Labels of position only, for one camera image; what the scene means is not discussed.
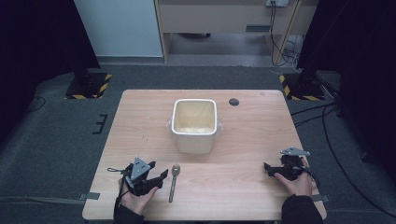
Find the black sleeve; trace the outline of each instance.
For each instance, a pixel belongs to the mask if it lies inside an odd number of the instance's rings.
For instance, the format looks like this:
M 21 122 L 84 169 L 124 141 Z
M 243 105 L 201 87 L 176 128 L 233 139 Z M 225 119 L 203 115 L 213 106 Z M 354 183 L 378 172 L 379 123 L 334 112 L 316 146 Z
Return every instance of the black sleeve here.
M 139 216 L 128 208 L 120 205 L 117 209 L 117 214 L 114 214 L 113 224 L 142 224 L 143 216 Z
M 322 224 L 323 219 L 309 196 L 290 196 L 282 205 L 282 224 Z

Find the power outlet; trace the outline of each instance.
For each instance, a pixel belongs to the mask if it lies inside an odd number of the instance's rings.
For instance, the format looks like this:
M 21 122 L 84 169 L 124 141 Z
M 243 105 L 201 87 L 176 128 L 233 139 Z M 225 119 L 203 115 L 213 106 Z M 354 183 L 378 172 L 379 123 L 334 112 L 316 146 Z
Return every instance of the power outlet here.
M 273 7 L 273 6 L 286 7 L 288 5 L 288 3 L 289 3 L 289 0 L 267 0 L 265 5 L 268 7 Z

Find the person's left hand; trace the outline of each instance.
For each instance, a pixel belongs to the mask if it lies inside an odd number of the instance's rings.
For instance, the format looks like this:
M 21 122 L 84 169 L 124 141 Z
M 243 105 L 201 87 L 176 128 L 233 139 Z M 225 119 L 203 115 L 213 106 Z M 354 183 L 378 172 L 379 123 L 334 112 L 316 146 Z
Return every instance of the person's left hand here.
M 126 184 L 127 183 L 124 182 L 122 186 L 122 193 L 128 191 L 128 187 L 126 186 Z M 125 193 L 120 200 L 120 204 L 133 211 L 134 213 L 138 214 L 139 216 L 142 216 L 146 205 L 148 204 L 149 200 L 154 197 L 155 191 L 157 191 L 157 189 L 158 187 L 155 187 L 149 193 L 140 197 L 133 195 L 131 192 Z

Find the white container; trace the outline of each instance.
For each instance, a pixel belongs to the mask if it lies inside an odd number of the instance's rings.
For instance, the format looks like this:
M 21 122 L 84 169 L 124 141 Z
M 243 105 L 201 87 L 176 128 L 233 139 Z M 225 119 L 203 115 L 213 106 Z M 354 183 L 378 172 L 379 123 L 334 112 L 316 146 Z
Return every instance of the white container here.
M 175 102 L 172 133 L 183 153 L 209 153 L 218 130 L 216 103 L 208 99 L 180 99 Z

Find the hand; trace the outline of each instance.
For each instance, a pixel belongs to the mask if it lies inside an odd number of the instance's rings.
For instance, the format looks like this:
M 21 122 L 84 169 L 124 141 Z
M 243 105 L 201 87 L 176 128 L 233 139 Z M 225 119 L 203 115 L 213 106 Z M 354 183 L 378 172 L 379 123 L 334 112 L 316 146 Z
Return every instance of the hand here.
M 135 212 L 139 216 L 142 216 L 146 205 L 148 204 L 149 200 L 154 197 L 155 191 L 157 191 L 157 189 L 158 187 L 155 187 L 149 193 L 140 197 L 133 195 L 131 192 L 125 193 L 121 198 L 120 204 Z M 128 191 L 128 187 L 126 186 L 126 182 L 124 182 L 122 186 L 122 193 L 126 191 Z
M 304 159 L 302 159 L 302 161 L 303 165 L 308 167 L 308 163 Z M 297 179 L 293 181 L 288 180 L 283 175 L 278 173 L 275 174 L 275 177 L 285 185 L 290 195 L 295 194 L 296 196 L 312 196 L 312 179 L 307 172 L 303 172 Z

